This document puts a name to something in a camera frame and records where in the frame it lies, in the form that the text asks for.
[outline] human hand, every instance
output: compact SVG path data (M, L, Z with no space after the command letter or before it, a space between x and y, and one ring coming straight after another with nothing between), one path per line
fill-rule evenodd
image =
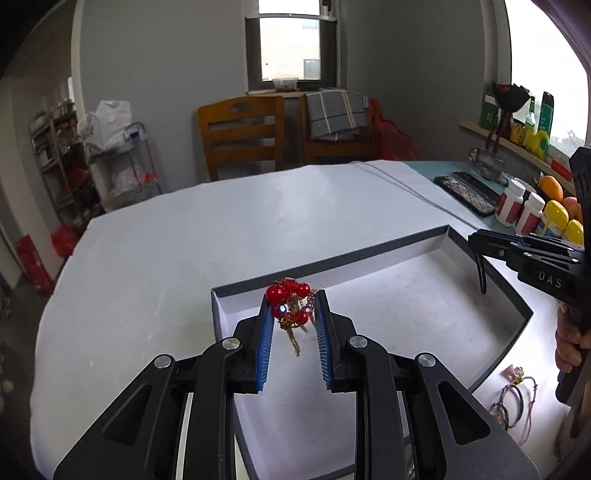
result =
M573 367L578 367L582 361L577 345L583 349L591 348L591 330L585 335L581 335L579 327L569 316L568 304L562 301L558 308L558 328L555 337L554 359L556 366L564 373L570 373Z

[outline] apple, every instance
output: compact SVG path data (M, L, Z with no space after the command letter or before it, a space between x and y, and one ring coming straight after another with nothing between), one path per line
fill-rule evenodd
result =
M578 220L583 223L583 211L581 210L581 204L577 201L576 197L566 197L562 201L562 206L566 208L569 214L569 219Z

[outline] trash bag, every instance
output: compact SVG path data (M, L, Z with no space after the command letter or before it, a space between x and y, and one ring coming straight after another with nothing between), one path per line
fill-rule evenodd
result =
M74 253L78 237L72 229L62 225L51 234L51 244L58 257L66 258Z
M381 134L380 159L411 161L417 159L413 139L400 131L394 122L385 120L376 99L371 99L374 107L374 121Z

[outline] plaid cloth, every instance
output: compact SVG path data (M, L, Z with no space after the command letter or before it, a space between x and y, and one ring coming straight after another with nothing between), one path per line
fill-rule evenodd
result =
M352 140L359 127L368 124L365 109L369 99L345 90L321 90L306 94L310 138L313 140Z

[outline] chair backrest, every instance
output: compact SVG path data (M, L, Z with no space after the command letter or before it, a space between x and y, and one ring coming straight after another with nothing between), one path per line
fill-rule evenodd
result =
M203 105L197 110L209 179L218 179L217 166L252 160L275 160L284 168L285 100L280 96L237 97ZM274 123L267 123L274 117ZM269 145L266 139L274 139Z
M374 104L378 104L378 102L370 102L369 107L365 109L365 115L368 117L368 124L360 128L359 135L355 135L355 140L343 140L338 142L313 140L310 138L308 103L306 96L301 96L300 121L302 143L304 147L304 164L308 165L312 163L314 157L355 156L367 157L370 160L377 159L380 152L381 137L374 120L376 114Z

